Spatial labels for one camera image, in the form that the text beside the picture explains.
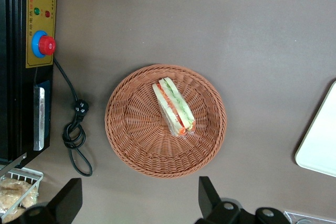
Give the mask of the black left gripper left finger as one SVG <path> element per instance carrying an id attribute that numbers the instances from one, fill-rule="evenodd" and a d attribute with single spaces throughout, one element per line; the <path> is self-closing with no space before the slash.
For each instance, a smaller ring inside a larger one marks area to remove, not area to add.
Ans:
<path id="1" fill-rule="evenodd" d="M 82 180 L 72 178 L 49 203 L 29 208 L 15 223 L 72 223 L 82 203 Z"/>

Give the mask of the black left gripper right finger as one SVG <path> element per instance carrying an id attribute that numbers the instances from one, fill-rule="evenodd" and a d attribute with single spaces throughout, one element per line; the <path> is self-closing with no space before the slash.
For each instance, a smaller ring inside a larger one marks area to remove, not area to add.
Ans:
<path id="1" fill-rule="evenodd" d="M 237 200 L 220 198 L 207 176 L 198 180 L 198 204 L 203 217 L 196 223 L 255 223 L 255 216 L 245 211 Z"/>

